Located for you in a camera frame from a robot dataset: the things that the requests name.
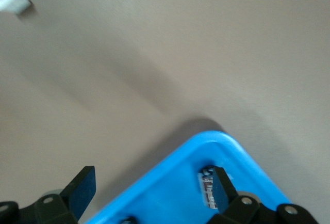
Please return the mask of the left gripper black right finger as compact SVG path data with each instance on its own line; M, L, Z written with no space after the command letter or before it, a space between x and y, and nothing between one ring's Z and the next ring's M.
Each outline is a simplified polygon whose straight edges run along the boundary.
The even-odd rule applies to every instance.
M213 168L212 192L218 207L206 224L319 224L305 208L284 203L276 210L256 199L239 195L224 168Z

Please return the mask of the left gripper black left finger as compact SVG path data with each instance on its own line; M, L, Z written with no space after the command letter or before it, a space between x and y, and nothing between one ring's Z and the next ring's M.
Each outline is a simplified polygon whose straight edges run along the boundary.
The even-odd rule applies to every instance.
M0 202L0 224L78 224L95 193L95 167L85 166L58 194L22 209L15 201Z

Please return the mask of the blue plastic tray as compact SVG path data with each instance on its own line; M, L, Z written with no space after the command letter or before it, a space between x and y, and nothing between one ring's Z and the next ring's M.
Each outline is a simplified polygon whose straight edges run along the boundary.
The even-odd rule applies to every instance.
M204 201L198 178L209 165L222 167L239 191L255 194L275 210L289 198L231 136L206 131L191 137L86 224L206 224L218 211Z

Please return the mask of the brown table mat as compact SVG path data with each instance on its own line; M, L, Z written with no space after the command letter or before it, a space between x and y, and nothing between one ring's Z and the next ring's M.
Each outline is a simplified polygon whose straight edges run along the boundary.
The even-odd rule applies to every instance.
M0 201L91 165L86 221L222 128L330 224L330 0L31 1L0 12Z

